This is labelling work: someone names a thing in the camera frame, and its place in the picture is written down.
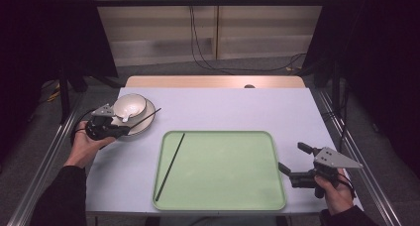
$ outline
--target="human hand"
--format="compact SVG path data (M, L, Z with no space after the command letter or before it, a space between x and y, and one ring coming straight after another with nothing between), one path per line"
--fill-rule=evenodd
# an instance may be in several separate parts
M84 130L86 123L86 121L81 121L78 124L78 131L74 136L71 153L64 166L77 166L83 169L95 158L99 149L115 141L113 137L107 137L98 141L90 139Z
M338 178L343 182L348 182L346 178L343 177L344 171L338 169L338 172ZM354 206L352 194L345 185L339 183L337 187L334 187L329 180L320 175L315 175L315 181L319 186L325 189L325 200L331 215L341 213Z

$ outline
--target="person's arm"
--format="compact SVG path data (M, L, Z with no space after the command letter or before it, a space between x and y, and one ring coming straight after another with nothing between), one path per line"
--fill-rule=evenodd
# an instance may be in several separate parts
M343 177L344 171L339 169L340 180L347 182ZM328 209L321 211L320 219L325 226L377 226L363 211L353 203L350 190L343 184L334 187L330 181L316 175L315 181L325 189L325 200Z
M31 226L86 225L84 168L95 158L100 148L114 142L115 139L93 141L86 136L85 125L86 122L79 124L70 156L38 200Z

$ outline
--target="black sleeve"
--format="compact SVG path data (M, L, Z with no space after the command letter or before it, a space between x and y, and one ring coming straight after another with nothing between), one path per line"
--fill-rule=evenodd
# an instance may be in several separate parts
M86 173L84 169L63 167L38 200L31 226L86 225Z
M378 226L357 206L331 216L328 209L321 211L321 223L325 226Z

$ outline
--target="white tabletop surface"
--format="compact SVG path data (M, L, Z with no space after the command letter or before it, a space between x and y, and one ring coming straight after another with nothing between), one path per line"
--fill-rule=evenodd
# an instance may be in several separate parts
M150 99L157 113L147 131L120 138L101 150L87 179L86 210L95 213L203 214L316 213L326 208L314 189L292 188L282 175L286 205L271 212L182 211L153 206L158 155L163 135L173 130L254 130L271 134L278 160L292 171L313 169L313 156L297 149L335 149L311 92L307 88L122 88L120 96L138 93ZM355 204L362 207L358 199Z

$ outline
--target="green tray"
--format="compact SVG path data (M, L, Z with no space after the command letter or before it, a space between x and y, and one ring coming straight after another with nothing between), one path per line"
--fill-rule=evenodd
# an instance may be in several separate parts
M271 135L264 131L166 133L153 202L160 210L282 208L285 195Z

